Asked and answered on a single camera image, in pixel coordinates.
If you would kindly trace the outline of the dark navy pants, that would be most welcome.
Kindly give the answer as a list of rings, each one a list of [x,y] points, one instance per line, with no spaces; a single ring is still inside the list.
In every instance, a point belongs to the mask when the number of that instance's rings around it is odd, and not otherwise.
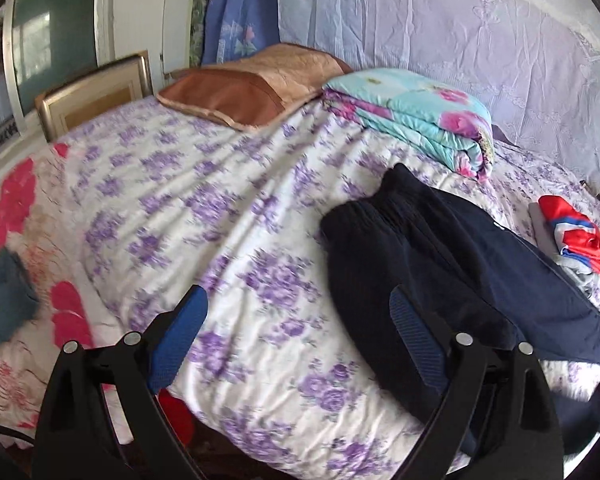
[[[439,402],[390,315],[390,295],[440,315],[456,332],[544,361],[600,366],[600,311],[553,261],[483,209],[430,188],[404,165],[377,192],[324,215],[332,302],[381,388],[421,422]]]

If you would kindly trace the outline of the teal cloth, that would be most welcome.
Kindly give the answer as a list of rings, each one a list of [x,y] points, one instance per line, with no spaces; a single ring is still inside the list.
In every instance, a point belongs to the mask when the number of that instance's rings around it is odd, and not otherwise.
[[[0,344],[9,341],[38,310],[38,295],[22,260],[6,247],[0,250]]]

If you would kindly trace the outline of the red white blue garment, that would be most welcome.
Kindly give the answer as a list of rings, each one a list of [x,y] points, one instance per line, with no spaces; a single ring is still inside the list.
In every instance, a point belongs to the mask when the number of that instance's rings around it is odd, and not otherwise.
[[[600,276],[600,228],[557,195],[528,206],[536,246],[578,285]]]

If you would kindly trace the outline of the red floral bed cover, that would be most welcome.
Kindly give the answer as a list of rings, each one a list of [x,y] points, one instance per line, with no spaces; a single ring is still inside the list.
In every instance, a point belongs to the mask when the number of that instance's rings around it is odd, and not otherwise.
[[[47,145],[0,183],[0,252],[23,264],[35,300],[33,315],[0,343],[0,425],[28,437],[62,345],[105,347],[122,335],[80,261],[66,174],[73,153]]]

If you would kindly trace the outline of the folded turquoise floral quilt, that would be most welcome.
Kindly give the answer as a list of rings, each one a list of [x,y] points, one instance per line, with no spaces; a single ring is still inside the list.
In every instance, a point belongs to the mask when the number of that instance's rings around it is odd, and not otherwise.
[[[491,177],[491,114],[462,90],[409,70],[370,68],[326,82],[323,98],[337,115],[410,144],[456,174]]]

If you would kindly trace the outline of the wooden headboard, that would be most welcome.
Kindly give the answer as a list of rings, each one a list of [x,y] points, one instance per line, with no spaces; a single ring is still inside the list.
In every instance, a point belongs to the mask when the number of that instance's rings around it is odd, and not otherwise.
[[[152,95],[148,52],[136,52],[96,68],[34,100],[45,139],[56,142],[70,130],[129,102]]]

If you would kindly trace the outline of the brown satin pillow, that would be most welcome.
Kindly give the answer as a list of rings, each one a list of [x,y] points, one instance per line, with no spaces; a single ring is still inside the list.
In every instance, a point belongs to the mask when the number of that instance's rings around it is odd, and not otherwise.
[[[320,96],[326,82],[351,72],[329,53],[274,44],[249,58],[186,70],[156,99],[186,115],[256,131],[294,114]]]

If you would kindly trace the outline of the green glass window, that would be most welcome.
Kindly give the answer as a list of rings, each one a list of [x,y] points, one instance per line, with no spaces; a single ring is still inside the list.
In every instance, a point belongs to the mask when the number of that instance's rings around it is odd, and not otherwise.
[[[12,58],[29,114],[37,96],[97,67],[94,0],[15,0]]]

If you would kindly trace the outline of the blue floral hanging cloth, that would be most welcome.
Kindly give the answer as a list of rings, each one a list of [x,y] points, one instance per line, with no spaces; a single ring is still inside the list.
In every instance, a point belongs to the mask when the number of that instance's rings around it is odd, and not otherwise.
[[[201,63],[225,63],[279,43],[277,0],[209,0]]]

